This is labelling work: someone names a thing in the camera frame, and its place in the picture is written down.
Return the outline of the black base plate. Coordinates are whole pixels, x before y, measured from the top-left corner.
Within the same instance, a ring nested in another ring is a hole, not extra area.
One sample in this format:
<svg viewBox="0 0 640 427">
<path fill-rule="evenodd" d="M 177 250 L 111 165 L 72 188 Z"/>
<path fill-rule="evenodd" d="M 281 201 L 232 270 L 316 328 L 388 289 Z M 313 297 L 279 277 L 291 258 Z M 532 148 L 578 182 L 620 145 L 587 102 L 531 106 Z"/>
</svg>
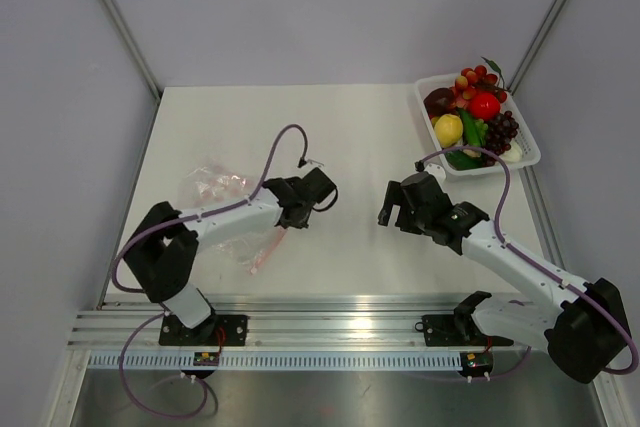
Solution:
<svg viewBox="0 0 640 427">
<path fill-rule="evenodd" d="M 214 314 L 202 324 L 187 328 L 176 315 L 162 321 L 159 344 L 171 347 L 241 347 L 246 344 L 248 320 L 246 315 Z"/>
<path fill-rule="evenodd" d="M 487 336 L 473 322 L 460 329 L 453 313 L 427 314 L 414 324 L 414 330 L 424 337 L 428 347 L 510 347 L 513 340 Z"/>
</svg>

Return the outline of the aluminium frame post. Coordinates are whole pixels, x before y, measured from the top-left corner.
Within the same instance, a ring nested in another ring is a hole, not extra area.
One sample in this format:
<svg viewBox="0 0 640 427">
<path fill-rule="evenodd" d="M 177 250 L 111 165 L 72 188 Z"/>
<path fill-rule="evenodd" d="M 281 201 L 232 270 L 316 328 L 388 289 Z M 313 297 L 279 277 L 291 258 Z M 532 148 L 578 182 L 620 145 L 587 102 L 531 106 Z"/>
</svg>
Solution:
<svg viewBox="0 0 640 427">
<path fill-rule="evenodd" d="M 511 93 L 515 93 L 524 81 L 528 71 L 543 49 L 549 35 L 558 22 L 570 0 L 552 0 L 547 8 L 540 25 L 531 39 L 523 57 L 508 84 Z"/>
<path fill-rule="evenodd" d="M 103 8 L 105 15 L 111 23 L 117 37 L 131 60 L 136 72 L 144 82 L 152 99 L 156 105 L 159 105 L 162 99 L 163 90 L 160 87 L 156 76 L 152 72 L 138 42 L 132 34 L 125 17 L 116 0 L 98 0 Z"/>
</svg>

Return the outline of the white garlic bulb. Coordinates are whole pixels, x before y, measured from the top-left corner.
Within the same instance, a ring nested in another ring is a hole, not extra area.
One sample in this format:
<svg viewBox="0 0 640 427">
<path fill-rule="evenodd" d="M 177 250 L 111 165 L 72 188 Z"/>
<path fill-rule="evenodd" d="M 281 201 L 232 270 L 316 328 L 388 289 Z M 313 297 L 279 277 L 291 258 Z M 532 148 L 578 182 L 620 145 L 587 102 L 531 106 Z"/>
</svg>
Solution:
<svg viewBox="0 0 640 427">
<path fill-rule="evenodd" d="M 482 155 L 482 153 L 479 151 L 478 147 L 475 147 L 475 146 L 465 146 L 462 149 L 462 152 L 465 155 L 467 155 L 469 157 L 473 157 L 473 158 L 479 158 Z"/>
</svg>

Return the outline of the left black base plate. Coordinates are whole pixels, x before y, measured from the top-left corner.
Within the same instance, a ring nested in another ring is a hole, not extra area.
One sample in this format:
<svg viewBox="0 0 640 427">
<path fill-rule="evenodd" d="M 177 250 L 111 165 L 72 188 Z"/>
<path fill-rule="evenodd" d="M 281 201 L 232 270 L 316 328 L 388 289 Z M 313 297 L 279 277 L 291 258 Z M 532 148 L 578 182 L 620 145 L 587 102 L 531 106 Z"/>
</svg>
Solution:
<svg viewBox="0 0 640 427">
<path fill-rule="evenodd" d="M 187 328 L 176 315 L 162 321 L 159 344 L 171 347 L 241 347 L 246 344 L 248 320 L 246 315 L 214 314 L 202 324 Z"/>
</svg>

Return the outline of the small circuit board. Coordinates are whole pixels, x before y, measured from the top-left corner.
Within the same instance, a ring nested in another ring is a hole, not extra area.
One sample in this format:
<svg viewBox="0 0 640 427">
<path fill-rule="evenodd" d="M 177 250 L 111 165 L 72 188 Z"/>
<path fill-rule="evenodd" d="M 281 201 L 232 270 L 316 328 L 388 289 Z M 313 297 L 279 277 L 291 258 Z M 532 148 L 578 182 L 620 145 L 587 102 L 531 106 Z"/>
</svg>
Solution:
<svg viewBox="0 0 640 427">
<path fill-rule="evenodd" d="M 214 352 L 195 352 L 193 364 L 198 366 L 217 366 L 219 364 L 219 355 Z"/>
<path fill-rule="evenodd" d="M 483 376 L 485 373 L 491 373 L 493 366 L 494 357 L 491 352 L 461 355 L 462 374 L 465 376 Z"/>
</svg>

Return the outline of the green cucumber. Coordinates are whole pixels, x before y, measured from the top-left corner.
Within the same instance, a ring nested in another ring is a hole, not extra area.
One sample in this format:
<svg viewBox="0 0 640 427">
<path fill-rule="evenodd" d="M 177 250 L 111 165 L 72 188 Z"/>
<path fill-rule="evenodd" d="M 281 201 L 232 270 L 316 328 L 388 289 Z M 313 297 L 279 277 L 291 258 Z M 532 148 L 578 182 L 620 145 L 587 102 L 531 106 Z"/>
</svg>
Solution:
<svg viewBox="0 0 640 427">
<path fill-rule="evenodd" d="M 462 150 L 447 152 L 445 154 L 447 162 L 457 171 L 466 171 L 482 168 L 485 166 L 483 154 L 479 158 L 465 155 Z"/>
</svg>

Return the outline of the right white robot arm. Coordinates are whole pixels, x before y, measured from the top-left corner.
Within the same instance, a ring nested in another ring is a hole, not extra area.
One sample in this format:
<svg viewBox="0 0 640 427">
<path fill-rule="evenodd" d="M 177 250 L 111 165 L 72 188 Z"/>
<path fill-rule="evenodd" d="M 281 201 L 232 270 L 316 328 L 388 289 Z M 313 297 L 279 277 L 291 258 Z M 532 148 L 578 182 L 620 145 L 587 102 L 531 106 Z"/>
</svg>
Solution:
<svg viewBox="0 0 640 427">
<path fill-rule="evenodd" d="M 519 343 L 546 352 L 573 380 L 587 384 L 628 350 L 639 366 L 618 288 L 604 278 L 588 282 L 510 241 L 497 219 L 469 202 L 453 204 L 436 177 L 418 172 L 388 183 L 378 215 L 381 226 L 431 238 L 497 274 L 523 294 L 501 300 L 476 291 L 450 314 L 426 315 L 418 323 L 429 346 Z"/>
</svg>

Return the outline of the right small circuit board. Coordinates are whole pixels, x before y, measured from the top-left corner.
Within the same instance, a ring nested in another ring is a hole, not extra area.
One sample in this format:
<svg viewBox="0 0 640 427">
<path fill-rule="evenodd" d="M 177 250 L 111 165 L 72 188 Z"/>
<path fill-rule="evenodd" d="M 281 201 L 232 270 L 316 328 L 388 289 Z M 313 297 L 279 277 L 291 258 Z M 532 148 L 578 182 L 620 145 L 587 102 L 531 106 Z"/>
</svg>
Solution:
<svg viewBox="0 0 640 427">
<path fill-rule="evenodd" d="M 485 373 L 491 373 L 493 366 L 494 357 L 491 352 L 461 355 L 462 374 L 465 376 L 483 376 Z"/>
</svg>

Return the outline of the strawberry bunch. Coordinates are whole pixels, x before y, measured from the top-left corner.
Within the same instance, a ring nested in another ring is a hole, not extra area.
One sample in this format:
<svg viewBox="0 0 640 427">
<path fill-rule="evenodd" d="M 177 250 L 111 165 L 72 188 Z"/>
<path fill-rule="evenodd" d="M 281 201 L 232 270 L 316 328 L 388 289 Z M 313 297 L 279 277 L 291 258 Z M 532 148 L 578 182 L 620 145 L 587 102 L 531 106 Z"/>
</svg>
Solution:
<svg viewBox="0 0 640 427">
<path fill-rule="evenodd" d="M 499 68 L 494 64 L 463 69 L 450 90 L 460 106 L 467 104 L 480 93 L 489 93 L 500 103 L 504 103 L 509 96 Z"/>
</svg>

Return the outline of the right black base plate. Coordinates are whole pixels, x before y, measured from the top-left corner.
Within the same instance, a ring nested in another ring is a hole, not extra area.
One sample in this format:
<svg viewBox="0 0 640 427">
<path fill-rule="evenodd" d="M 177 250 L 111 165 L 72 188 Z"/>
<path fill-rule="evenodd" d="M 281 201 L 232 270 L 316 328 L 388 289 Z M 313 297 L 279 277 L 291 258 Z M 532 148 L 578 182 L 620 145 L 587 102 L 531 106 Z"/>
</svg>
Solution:
<svg viewBox="0 0 640 427">
<path fill-rule="evenodd" d="M 513 340 L 487 336 L 473 322 L 460 329 L 453 313 L 427 314 L 414 324 L 414 330 L 424 337 L 428 347 L 510 347 Z"/>
</svg>

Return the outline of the aluminium mounting rail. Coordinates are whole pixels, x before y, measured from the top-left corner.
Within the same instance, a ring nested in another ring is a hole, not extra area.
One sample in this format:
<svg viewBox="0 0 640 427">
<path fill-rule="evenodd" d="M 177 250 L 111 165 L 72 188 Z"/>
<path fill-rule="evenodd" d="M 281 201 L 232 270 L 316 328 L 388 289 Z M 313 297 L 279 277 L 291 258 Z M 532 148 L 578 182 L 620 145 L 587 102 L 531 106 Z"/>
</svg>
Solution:
<svg viewBox="0 0 640 427">
<path fill-rule="evenodd" d="M 246 351 L 423 350 L 414 324 L 427 313 L 445 313 L 460 295 L 253 296 L 212 294 L 221 314 L 249 317 Z M 161 307 L 140 294 L 109 294 L 93 310 L 76 314 L 71 350 L 115 349 Z"/>
</svg>

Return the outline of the white plastic basket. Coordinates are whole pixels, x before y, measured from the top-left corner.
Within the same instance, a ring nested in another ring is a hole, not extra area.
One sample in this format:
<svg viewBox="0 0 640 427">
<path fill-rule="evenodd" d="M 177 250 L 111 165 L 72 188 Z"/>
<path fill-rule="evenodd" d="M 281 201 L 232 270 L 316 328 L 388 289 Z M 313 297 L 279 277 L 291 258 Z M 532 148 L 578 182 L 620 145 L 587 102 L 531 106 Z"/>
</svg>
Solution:
<svg viewBox="0 0 640 427">
<path fill-rule="evenodd" d="M 427 132 L 434 143 L 434 146 L 440 148 L 440 143 L 436 138 L 431 120 L 424 107 L 424 99 L 429 93 L 437 88 L 448 88 L 454 85 L 454 81 L 457 75 L 455 73 L 436 75 L 427 78 L 422 78 L 414 83 L 414 93 L 418 100 L 419 106 L 422 107 L 424 122 L 427 128 Z M 501 111 L 504 112 L 510 110 L 515 118 L 515 121 L 519 124 L 518 133 L 512 142 L 516 143 L 521 149 L 522 156 L 518 162 L 507 163 L 510 170 L 518 170 L 524 167 L 529 167 L 537 164 L 540 161 L 541 154 L 540 149 L 528 128 L 526 121 L 518 109 L 513 97 L 507 94 L 507 100 L 502 104 Z M 450 180 L 461 180 L 465 177 L 484 176 L 495 173 L 502 173 L 503 169 L 500 165 L 493 165 L 488 167 L 479 167 L 469 170 L 458 170 L 452 164 L 449 163 L 444 154 L 436 156 L 436 159 L 441 163 L 443 169 L 446 172 L 446 176 Z"/>
</svg>

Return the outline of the left aluminium frame post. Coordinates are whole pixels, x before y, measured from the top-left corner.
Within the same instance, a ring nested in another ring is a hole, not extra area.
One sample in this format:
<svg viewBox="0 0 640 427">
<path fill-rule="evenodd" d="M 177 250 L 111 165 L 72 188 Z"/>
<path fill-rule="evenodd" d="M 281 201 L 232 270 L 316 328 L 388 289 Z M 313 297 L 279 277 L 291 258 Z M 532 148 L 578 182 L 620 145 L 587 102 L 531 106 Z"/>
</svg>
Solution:
<svg viewBox="0 0 640 427">
<path fill-rule="evenodd" d="M 163 90 L 160 87 L 156 76 L 152 72 L 138 42 L 132 34 L 125 17 L 116 0 L 98 0 L 103 8 L 105 15 L 111 23 L 117 37 L 131 60 L 136 72 L 144 82 L 152 99 L 156 105 L 159 105 L 162 99 Z"/>
</svg>

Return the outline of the clear zip top bag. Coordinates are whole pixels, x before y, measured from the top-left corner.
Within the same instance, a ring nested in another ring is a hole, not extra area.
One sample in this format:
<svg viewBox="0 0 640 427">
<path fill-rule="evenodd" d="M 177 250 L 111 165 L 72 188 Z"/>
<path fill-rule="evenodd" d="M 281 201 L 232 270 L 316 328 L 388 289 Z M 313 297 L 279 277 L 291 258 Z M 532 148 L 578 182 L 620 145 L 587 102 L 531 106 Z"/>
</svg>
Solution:
<svg viewBox="0 0 640 427">
<path fill-rule="evenodd" d="M 245 176 L 208 159 L 188 173 L 180 182 L 176 209 L 210 210 L 231 204 L 248 195 L 256 186 L 257 176 Z M 206 248 L 207 252 L 224 254 L 232 263 L 256 275 L 278 248 L 286 235 L 281 228 L 269 228 L 236 235 Z"/>
</svg>

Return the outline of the dark red apple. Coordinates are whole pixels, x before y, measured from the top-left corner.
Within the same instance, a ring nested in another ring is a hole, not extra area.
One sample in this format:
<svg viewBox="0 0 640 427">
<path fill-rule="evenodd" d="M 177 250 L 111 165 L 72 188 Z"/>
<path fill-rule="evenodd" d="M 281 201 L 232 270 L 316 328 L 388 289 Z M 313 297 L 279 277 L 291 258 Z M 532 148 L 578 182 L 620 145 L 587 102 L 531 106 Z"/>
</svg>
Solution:
<svg viewBox="0 0 640 427">
<path fill-rule="evenodd" d="M 437 117 L 448 112 L 454 106 L 455 99 L 450 88 L 438 88 L 424 98 L 423 104 L 429 116 Z"/>
</svg>

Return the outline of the left small circuit board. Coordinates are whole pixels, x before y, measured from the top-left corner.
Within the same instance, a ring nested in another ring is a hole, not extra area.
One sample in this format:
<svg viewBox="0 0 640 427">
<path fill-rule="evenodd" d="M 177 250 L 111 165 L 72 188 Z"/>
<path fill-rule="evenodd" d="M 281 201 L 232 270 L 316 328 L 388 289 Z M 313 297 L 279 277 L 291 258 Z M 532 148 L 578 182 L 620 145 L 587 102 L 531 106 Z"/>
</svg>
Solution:
<svg viewBox="0 0 640 427">
<path fill-rule="evenodd" d="M 193 364 L 198 366 L 217 366 L 219 364 L 219 355 L 214 352 L 195 352 Z"/>
</svg>

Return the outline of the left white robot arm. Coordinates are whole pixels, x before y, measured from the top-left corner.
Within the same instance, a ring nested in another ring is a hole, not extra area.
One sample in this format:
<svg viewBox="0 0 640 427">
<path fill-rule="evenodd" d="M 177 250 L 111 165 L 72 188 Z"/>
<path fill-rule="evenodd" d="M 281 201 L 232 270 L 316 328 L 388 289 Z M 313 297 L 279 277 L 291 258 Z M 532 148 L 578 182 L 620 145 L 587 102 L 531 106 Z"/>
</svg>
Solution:
<svg viewBox="0 0 640 427">
<path fill-rule="evenodd" d="M 154 205 L 124 248 L 123 260 L 150 302 L 166 311 L 159 344 L 170 347 L 243 346 L 248 317 L 216 312 L 190 281 L 198 253 L 268 229 L 305 229 L 310 215 L 338 198 L 319 168 L 304 177 L 272 178 L 249 197 L 217 209 L 179 211 Z"/>
</svg>

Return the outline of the yellow lemon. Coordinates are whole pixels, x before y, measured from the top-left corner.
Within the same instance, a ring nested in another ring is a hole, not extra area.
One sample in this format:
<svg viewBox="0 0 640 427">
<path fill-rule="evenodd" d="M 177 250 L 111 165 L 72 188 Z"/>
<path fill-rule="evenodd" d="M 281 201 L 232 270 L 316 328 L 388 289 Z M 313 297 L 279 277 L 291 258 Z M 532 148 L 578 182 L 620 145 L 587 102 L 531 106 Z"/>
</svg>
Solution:
<svg viewBox="0 0 640 427">
<path fill-rule="evenodd" d="M 446 114 L 433 124 L 436 139 L 442 148 L 455 145 L 463 136 L 464 127 L 459 116 Z"/>
</svg>

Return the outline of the green pepper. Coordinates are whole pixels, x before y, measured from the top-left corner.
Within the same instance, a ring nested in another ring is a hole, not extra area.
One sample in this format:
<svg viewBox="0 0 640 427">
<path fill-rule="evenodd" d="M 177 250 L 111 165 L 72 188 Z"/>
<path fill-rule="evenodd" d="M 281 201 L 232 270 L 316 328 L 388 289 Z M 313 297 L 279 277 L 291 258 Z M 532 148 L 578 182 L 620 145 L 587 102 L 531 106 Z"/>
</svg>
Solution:
<svg viewBox="0 0 640 427">
<path fill-rule="evenodd" d="M 463 125 L 463 137 L 467 145 L 481 147 L 482 140 L 480 130 L 476 125 L 475 119 L 464 109 L 457 110 Z"/>
</svg>

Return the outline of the purple grape bunch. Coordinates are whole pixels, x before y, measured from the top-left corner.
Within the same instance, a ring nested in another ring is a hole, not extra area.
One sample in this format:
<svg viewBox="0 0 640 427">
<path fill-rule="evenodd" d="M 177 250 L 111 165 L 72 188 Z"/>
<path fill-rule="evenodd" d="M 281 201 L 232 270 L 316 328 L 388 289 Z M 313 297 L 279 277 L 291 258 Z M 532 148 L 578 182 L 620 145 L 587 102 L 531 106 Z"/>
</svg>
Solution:
<svg viewBox="0 0 640 427">
<path fill-rule="evenodd" d="M 519 130 L 519 124 L 511 110 L 498 113 L 486 126 L 485 147 L 489 151 L 502 155 L 511 149 L 511 142 Z"/>
</svg>

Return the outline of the right aluminium frame post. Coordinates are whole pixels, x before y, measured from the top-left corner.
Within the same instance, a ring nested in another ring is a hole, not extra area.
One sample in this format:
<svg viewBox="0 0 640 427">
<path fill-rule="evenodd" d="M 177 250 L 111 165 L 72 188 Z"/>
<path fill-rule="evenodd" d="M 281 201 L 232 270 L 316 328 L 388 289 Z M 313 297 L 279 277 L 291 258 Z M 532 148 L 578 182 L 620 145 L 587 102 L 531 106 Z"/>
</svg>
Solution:
<svg viewBox="0 0 640 427">
<path fill-rule="evenodd" d="M 552 0 L 547 8 L 540 25 L 531 39 L 523 57 L 508 84 L 511 93 L 515 93 L 524 81 L 528 71 L 543 49 L 549 35 L 558 22 L 570 0 Z"/>
</svg>

